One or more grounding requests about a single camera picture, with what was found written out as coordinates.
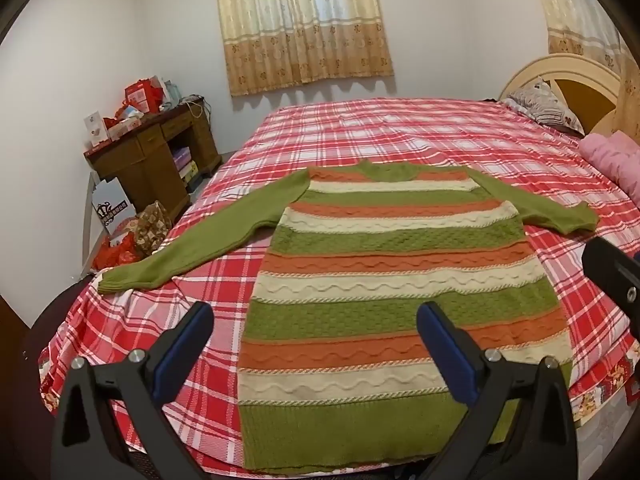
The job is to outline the green orange striped knit sweater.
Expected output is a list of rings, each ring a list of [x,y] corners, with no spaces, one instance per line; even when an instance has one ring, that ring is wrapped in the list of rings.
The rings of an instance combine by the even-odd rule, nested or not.
[[[405,462],[439,452],[464,413],[416,331],[420,304],[482,348],[554,356],[568,372],[566,315],[525,227],[568,235],[598,221],[466,167],[310,167],[105,272],[99,291],[159,288],[272,229],[239,351],[245,469]]]

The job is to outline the red plastic bag on floor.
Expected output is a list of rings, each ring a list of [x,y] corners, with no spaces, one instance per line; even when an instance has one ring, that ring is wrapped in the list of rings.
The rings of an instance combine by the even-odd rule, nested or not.
[[[101,271],[123,264],[135,263],[143,259],[133,232],[126,232],[123,236],[111,240],[105,237],[99,244],[98,252],[94,256],[91,269]]]

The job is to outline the pink folded blanket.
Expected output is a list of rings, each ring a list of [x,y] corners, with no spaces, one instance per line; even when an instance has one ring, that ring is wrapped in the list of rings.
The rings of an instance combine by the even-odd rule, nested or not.
[[[610,136],[589,133],[579,141],[578,152],[640,206],[639,145],[630,136],[622,130]]]

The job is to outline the beige curtain beside headboard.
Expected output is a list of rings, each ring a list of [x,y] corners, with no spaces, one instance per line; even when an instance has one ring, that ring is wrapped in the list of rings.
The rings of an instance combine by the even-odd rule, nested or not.
[[[620,76],[613,128],[639,134],[639,66],[598,0],[541,0],[551,53],[590,58]]]

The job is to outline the white printed cardboard box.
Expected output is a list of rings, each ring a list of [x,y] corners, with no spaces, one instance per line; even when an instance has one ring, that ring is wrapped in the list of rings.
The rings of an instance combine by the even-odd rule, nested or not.
[[[110,237],[119,235],[137,214],[118,177],[99,182],[92,192],[92,206]]]

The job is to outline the dark brown wooden desk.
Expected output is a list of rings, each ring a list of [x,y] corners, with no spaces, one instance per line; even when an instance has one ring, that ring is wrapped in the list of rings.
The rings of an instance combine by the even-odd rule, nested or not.
[[[140,126],[85,152],[100,179],[118,179],[138,211],[160,202],[176,221],[191,205],[174,151],[186,146],[198,171],[215,173],[222,162],[209,123],[208,104],[201,96],[158,114],[146,115]]]

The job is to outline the grey patterned pillow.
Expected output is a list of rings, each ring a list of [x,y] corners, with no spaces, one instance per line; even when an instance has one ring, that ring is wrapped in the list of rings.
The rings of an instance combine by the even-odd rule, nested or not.
[[[578,117],[552,91],[551,87],[539,79],[529,86],[509,92],[501,100],[514,112],[521,113],[539,125],[564,133],[585,136],[585,130]]]

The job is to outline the beige floral window curtain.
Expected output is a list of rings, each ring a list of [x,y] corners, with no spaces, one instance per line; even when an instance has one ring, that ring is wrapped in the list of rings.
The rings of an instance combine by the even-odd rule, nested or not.
[[[232,96],[393,76],[378,0],[217,0]]]

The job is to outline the cream wooden bed headboard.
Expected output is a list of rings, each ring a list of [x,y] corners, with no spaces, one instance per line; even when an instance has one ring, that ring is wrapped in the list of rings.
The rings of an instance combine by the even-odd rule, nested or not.
[[[575,113],[585,133],[610,136],[615,131],[620,76],[606,66],[573,53],[549,54],[521,68],[506,84],[500,98],[505,99],[510,92],[537,80],[545,81]]]

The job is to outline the red gift box on desk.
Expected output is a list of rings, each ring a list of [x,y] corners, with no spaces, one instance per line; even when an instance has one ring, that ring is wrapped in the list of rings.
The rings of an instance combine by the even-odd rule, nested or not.
[[[139,79],[125,88],[125,101],[143,114],[156,114],[163,104],[164,90],[156,77]]]

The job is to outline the white card box on desk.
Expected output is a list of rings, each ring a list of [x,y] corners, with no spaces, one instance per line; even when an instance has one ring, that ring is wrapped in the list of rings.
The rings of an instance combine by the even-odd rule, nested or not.
[[[94,148],[108,140],[107,128],[102,115],[94,112],[84,119],[90,145]]]

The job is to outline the red plaid bed sheet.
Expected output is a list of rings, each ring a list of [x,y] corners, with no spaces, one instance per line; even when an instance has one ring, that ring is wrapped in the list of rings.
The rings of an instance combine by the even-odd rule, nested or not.
[[[575,139],[491,102],[370,99],[288,106],[271,113],[209,182],[174,227],[180,235],[255,188],[309,166],[371,162],[462,165],[573,206],[588,203],[598,232],[625,252],[639,248],[634,202],[588,164]],[[570,322],[570,389],[580,442],[598,462],[626,426],[624,385],[639,357],[626,316],[582,274],[582,242],[528,228],[527,236]],[[87,286],[41,353],[40,398],[58,406],[75,356],[94,364],[146,348],[196,300],[215,312],[201,361],[166,410],[171,425],[210,472],[240,476],[242,443],[236,406],[241,334],[267,244],[254,240],[176,278],[156,292],[102,296]]]

